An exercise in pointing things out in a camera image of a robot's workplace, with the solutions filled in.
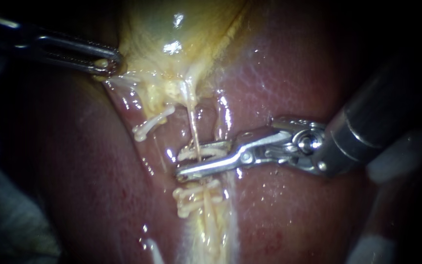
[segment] metal pivot screw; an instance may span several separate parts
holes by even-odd
[[[321,171],[326,171],[327,170],[327,164],[323,161],[319,161],[317,163],[318,169],[320,169]]]
[[[242,153],[242,156],[240,157],[240,161],[243,164],[250,164],[253,162],[253,155],[249,153],[248,151],[245,151],[244,153]]]
[[[307,136],[301,138],[298,145],[304,153],[310,153],[313,151],[312,140]]]

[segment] metal forceps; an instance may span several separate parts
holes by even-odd
[[[119,74],[123,64],[123,57],[115,48],[1,17],[0,51],[103,77]],[[96,63],[101,59],[107,63]]]
[[[208,159],[201,163],[180,166],[176,171],[177,180],[186,182],[238,167],[247,168],[269,162],[284,163],[286,160],[269,156],[267,147],[286,142],[292,136],[285,131],[262,127],[244,132],[235,139],[204,144],[201,146],[202,149],[220,149],[225,152],[229,151],[229,154],[225,157]]]

